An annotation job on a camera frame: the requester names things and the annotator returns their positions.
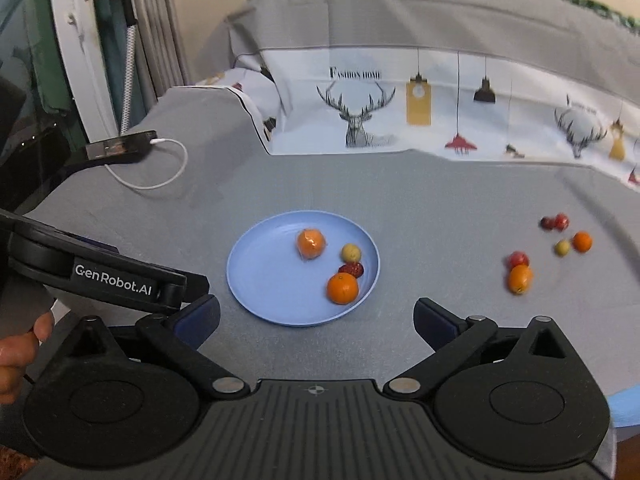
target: yellow-green fruit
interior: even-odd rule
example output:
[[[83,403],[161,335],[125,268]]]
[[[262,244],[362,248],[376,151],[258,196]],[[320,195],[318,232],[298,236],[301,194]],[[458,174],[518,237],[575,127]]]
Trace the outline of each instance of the yellow-green fruit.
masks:
[[[555,249],[558,256],[567,256],[567,254],[571,250],[571,243],[569,242],[569,240],[560,240],[556,244]]]
[[[342,248],[342,252],[340,253],[340,257],[345,263],[355,263],[359,262],[362,257],[362,252],[357,245],[354,244],[346,244]]]

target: light blue cloth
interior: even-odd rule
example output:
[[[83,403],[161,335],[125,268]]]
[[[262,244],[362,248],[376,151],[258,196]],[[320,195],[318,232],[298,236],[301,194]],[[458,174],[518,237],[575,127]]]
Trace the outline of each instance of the light blue cloth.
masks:
[[[616,428],[640,425],[640,384],[607,397]]]

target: plate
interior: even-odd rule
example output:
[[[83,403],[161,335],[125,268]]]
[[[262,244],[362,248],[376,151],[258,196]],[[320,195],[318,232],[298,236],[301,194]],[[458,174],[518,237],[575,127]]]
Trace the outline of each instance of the plate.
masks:
[[[314,260],[298,253],[296,237],[320,229],[326,248]],[[362,250],[364,274],[353,303],[338,305],[326,296],[326,282],[343,264],[344,244]],[[348,218],[325,211],[290,211],[263,220],[243,234],[226,263],[226,280],[236,300],[272,323],[314,326],[348,314],[371,293],[380,273],[380,254],[371,236]]]

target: gray tablecloth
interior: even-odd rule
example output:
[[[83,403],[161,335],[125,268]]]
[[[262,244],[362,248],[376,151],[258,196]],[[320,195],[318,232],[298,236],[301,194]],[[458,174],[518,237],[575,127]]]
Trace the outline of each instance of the gray tablecloth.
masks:
[[[375,378],[383,383],[431,353],[412,327],[417,298],[460,317],[503,326],[552,316],[606,394],[640,381],[640,200],[587,169],[447,162],[416,152],[270,156],[237,97],[223,89],[172,89],[136,128],[181,140],[184,175],[134,192],[104,168],[68,179],[31,217],[119,247],[123,254],[206,274],[222,322],[201,352],[249,382],[258,378]],[[175,173],[179,149],[163,144],[140,164],[115,168],[154,184]],[[354,312],[315,328],[286,328],[249,314],[226,284],[226,258],[256,222],[294,209],[347,216],[374,238],[380,279]],[[563,211],[594,238],[586,255],[554,256],[561,236],[538,228]],[[504,288],[502,259],[530,256],[528,294]],[[101,310],[110,324],[139,313]]]

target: human hand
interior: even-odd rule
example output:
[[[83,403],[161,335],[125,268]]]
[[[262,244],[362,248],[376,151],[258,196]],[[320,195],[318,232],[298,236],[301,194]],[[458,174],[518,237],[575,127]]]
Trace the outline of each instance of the human hand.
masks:
[[[20,395],[25,368],[33,363],[38,341],[45,341],[53,330],[53,314],[42,314],[33,330],[0,340],[0,404],[13,404]]]

